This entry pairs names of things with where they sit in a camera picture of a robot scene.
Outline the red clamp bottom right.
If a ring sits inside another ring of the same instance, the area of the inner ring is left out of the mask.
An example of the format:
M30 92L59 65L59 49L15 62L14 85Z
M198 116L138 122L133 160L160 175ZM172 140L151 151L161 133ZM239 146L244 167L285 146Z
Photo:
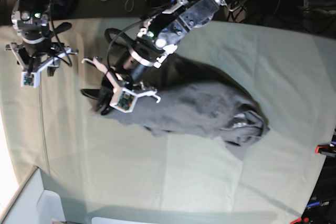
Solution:
M308 217L301 217L292 221L290 224L309 224L309 223L310 219Z

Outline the red black clamp right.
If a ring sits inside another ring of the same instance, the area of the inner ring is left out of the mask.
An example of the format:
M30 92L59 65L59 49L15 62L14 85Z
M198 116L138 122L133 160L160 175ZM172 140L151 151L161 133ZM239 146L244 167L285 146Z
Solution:
M332 141L329 144L317 145L315 153L324 155L326 157L335 158L336 157L335 141Z

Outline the light green table cloth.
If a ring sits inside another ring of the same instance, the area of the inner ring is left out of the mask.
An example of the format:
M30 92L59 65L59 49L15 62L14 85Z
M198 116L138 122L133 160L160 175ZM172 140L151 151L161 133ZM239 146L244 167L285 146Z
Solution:
M103 216L157 223L290 223L304 211L324 157L316 146L335 128L335 40L245 24L211 22L190 32L177 53L232 77L257 101L270 132L237 159L219 138L154 137L94 116L82 88L101 74L82 64L104 57L104 31L133 18L78 19L61 34L79 50L73 66L20 86L20 66L4 49L1 115L16 178L33 166L61 197L68 221Z

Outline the grey t-shirt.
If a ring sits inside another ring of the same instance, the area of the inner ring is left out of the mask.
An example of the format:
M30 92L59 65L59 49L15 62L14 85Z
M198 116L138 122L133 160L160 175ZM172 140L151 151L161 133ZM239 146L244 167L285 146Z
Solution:
M157 88L160 103L143 97L131 113L113 109L102 116L123 125L138 125L154 136L220 137L239 159L269 131L268 121L251 96L215 67L174 56L162 67L150 69L143 81Z

